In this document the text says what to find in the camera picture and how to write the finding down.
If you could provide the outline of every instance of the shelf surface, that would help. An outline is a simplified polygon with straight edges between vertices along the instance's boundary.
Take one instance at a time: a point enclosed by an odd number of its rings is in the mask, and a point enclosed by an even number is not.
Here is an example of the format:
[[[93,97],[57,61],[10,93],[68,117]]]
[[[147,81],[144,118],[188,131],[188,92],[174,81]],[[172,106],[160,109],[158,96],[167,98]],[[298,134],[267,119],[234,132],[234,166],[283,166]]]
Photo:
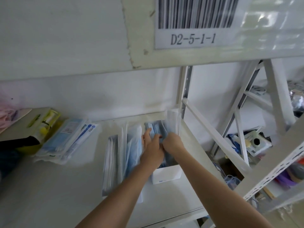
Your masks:
[[[155,113],[100,122],[100,132],[92,134],[63,166],[25,158],[2,182],[0,225],[73,228],[101,202],[108,137],[126,121],[143,126],[163,118],[164,113]],[[183,120],[180,135],[189,153],[224,182]],[[180,179],[156,185],[149,179],[142,192],[143,203],[135,206],[127,227],[148,226],[196,210],[201,213],[203,208],[184,173]]]

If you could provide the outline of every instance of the pink fabric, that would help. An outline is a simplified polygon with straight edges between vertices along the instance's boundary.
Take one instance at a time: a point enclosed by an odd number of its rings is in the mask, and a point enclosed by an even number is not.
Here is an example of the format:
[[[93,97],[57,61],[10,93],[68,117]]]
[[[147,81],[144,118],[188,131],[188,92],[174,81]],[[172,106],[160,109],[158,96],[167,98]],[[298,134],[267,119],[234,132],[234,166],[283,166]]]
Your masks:
[[[16,118],[17,110],[6,103],[0,103],[0,129],[9,127],[14,118]]]

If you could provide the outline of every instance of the left hand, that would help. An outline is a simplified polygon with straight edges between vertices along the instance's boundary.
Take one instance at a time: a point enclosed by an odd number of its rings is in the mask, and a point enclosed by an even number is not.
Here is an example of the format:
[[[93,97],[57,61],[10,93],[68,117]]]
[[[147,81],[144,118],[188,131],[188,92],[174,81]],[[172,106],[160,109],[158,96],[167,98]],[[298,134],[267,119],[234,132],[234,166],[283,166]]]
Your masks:
[[[144,152],[140,157],[140,164],[148,168],[151,173],[156,170],[164,160],[165,151],[162,144],[159,144],[160,134],[155,134],[151,140],[151,128],[147,129],[145,134],[141,136]]]

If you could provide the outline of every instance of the hand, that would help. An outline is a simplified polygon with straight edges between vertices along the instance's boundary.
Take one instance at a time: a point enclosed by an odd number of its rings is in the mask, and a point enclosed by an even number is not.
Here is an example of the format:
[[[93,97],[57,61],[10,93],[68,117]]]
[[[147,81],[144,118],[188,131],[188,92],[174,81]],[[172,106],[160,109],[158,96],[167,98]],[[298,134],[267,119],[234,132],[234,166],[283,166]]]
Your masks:
[[[159,144],[160,134],[155,134],[153,140],[150,138],[151,128],[147,129],[145,134],[141,136],[144,152],[140,157],[140,164],[148,168],[152,173],[156,170],[164,160],[164,147]]]
[[[180,136],[170,132],[168,136],[163,140],[164,149],[173,157],[177,152],[185,150],[184,144],[181,141]]]

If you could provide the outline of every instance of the barcode label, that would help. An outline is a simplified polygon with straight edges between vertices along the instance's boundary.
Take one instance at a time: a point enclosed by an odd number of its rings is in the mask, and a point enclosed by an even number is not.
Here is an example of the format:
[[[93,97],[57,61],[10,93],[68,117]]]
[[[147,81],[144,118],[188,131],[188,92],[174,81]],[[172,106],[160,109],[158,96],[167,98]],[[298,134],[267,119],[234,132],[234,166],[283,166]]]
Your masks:
[[[229,45],[250,0],[156,0],[155,48]]]

